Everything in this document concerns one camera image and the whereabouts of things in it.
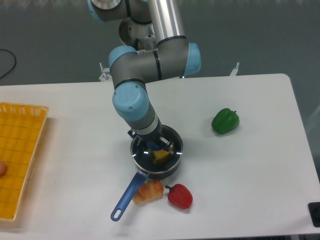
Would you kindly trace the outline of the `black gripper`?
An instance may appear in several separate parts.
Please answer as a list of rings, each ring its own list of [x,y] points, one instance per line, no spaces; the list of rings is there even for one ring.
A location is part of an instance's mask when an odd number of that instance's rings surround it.
[[[145,142],[150,142],[151,148],[162,147],[164,151],[170,152],[174,147],[174,142],[171,139],[167,140],[162,136],[161,123],[157,125],[153,123],[150,125],[132,125],[132,129],[127,133],[131,137],[132,142],[138,142],[141,137]]]

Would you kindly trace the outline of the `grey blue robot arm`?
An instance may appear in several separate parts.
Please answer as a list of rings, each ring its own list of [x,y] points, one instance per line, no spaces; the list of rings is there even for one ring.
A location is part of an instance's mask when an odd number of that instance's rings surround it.
[[[147,93],[146,84],[186,77],[200,71],[202,60],[197,44],[185,35],[175,0],[90,0],[91,15],[100,22],[131,19],[135,26],[151,28],[155,47],[139,53],[128,44],[114,48],[108,57],[116,112],[130,126],[132,137],[142,138],[155,151],[170,151],[166,137]]]

